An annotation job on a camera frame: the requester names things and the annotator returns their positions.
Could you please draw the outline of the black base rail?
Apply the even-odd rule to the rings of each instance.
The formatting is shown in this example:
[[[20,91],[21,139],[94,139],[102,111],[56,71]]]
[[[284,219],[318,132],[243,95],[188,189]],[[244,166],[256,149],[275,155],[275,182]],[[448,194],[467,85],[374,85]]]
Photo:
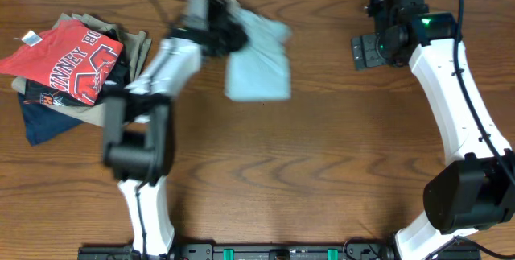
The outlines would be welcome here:
[[[79,260],[136,260],[142,255],[131,246],[86,246],[78,249]],[[342,246],[219,246],[211,243],[172,244],[167,254],[145,259],[161,260],[380,260],[400,259],[393,247],[379,241],[355,239]],[[453,244],[422,259],[481,260],[478,248]]]

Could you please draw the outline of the black printed folded t-shirt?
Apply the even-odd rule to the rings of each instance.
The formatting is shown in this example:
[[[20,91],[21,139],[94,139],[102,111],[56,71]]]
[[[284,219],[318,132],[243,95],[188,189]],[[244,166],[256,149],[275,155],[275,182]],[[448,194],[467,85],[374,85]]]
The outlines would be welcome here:
[[[122,49],[116,64],[106,77],[105,85],[123,86],[129,83],[129,63],[126,58],[125,48]],[[33,80],[26,80],[25,94],[21,102],[25,105],[41,104],[54,106],[87,107],[88,105],[77,100],[66,92],[59,91],[42,85]]]

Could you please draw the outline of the khaki folded garment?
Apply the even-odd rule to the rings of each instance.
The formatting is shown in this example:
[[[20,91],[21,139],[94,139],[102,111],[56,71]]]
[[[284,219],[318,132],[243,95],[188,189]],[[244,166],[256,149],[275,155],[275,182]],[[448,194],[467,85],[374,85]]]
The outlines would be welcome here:
[[[146,57],[150,50],[152,39],[147,37],[146,32],[141,31],[138,34],[130,34],[121,29],[117,24],[105,23],[99,19],[94,18],[89,14],[62,14],[55,27],[59,26],[59,23],[72,19],[80,20],[87,28],[92,31],[99,32],[103,35],[110,37],[111,39],[117,40],[124,45],[126,51],[126,58],[129,63],[129,74],[130,82],[137,79],[141,74],[142,66],[145,63]],[[11,86],[12,89],[25,94],[25,78],[17,77],[13,80]],[[44,105],[49,109],[53,109],[59,113],[68,115],[72,118],[80,119],[82,122],[87,122],[95,126],[102,126],[104,120],[104,105],[101,102],[103,94],[100,93],[95,105],[87,107],[73,107],[73,106],[54,106]]]

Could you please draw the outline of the red printed folded t-shirt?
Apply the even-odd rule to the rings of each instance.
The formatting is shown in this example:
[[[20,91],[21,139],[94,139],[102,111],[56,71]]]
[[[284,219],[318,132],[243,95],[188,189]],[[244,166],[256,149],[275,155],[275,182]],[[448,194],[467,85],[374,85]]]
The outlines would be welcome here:
[[[61,21],[1,60],[1,73],[24,77],[93,105],[114,68],[123,44],[88,29],[80,20]]]

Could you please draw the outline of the light blue t-shirt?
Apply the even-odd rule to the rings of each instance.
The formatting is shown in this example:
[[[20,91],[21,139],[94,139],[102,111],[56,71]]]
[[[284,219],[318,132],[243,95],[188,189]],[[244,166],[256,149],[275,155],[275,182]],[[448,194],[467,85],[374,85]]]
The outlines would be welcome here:
[[[248,41],[230,54],[225,74],[225,95],[233,101],[285,101],[291,97],[290,62],[285,43],[290,28],[227,0],[229,13],[241,24]]]

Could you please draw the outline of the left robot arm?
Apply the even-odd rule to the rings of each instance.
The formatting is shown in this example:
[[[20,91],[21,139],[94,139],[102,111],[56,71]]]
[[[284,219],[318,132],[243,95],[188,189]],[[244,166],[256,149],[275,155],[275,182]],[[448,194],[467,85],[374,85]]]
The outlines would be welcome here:
[[[167,176],[175,155],[173,109],[205,56],[242,49],[248,36],[237,0],[186,0],[178,26],[161,40],[146,70],[105,98],[102,162],[125,197],[131,246],[82,248],[80,259],[168,259],[175,237],[167,206]]]

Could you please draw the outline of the navy blue folded garment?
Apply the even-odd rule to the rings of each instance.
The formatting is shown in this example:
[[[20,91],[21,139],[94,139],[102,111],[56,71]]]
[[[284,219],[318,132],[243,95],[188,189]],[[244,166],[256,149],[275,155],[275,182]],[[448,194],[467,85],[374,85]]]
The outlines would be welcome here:
[[[18,93],[26,138],[32,146],[47,142],[83,123],[80,119],[72,118],[41,104],[25,104],[24,99],[25,96]]]

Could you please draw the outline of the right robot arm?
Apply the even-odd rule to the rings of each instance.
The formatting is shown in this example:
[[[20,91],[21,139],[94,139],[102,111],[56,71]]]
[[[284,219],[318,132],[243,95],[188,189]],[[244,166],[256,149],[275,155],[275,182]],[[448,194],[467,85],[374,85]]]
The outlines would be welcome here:
[[[478,259],[474,233],[514,214],[514,153],[492,120],[468,66],[462,12],[433,13],[425,0],[369,0],[372,34],[352,40],[357,69],[406,66],[429,101],[444,169],[423,191],[422,213],[375,259]]]

